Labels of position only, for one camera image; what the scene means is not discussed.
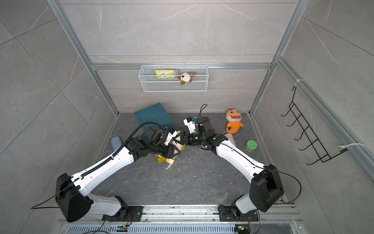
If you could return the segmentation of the beige umbrella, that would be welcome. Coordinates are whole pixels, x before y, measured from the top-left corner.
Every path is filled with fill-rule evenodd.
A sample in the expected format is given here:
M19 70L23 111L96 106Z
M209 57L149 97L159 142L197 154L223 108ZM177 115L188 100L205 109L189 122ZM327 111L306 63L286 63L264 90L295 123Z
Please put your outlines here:
M168 164L166 170L168 170L174 164L175 159L184 150L185 145L182 145L179 140L173 138L168 144L163 142L162 146L165 148L162 156L166 159L166 163Z

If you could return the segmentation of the teal drawer cabinet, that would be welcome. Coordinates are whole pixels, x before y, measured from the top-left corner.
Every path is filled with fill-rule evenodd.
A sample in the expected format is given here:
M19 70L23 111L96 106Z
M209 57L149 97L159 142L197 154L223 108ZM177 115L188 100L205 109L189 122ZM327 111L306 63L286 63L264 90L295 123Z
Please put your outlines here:
M134 115L139 124L151 121L156 122L165 128L174 128L174 122L172 118L166 112L161 103L156 103L149 107L138 110L134 112Z

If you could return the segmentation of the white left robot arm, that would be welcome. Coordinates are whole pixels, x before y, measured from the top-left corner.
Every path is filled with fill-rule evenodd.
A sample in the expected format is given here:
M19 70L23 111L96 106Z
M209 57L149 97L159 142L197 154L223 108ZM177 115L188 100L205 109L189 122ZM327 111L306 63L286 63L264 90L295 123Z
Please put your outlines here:
M141 136L131 134L112 154L91 167L59 176L55 200L66 220L75 222L88 215L102 215L110 221L130 217L128 205L120 196L97 196L92 190L118 170L149 154L172 158L178 151L172 144L177 134L172 128L149 127Z

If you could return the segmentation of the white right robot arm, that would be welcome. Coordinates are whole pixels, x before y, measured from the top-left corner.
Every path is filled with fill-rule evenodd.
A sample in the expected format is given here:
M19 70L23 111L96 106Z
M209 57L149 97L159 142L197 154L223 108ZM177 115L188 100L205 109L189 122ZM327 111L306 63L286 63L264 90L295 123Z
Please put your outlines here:
M209 118L188 117L184 119L188 131L177 136L179 143L189 146L201 146L228 161L250 182L248 194L234 201L236 212L246 214L254 210L266 212L284 194L277 168L252 159L237 148L226 136L216 133Z

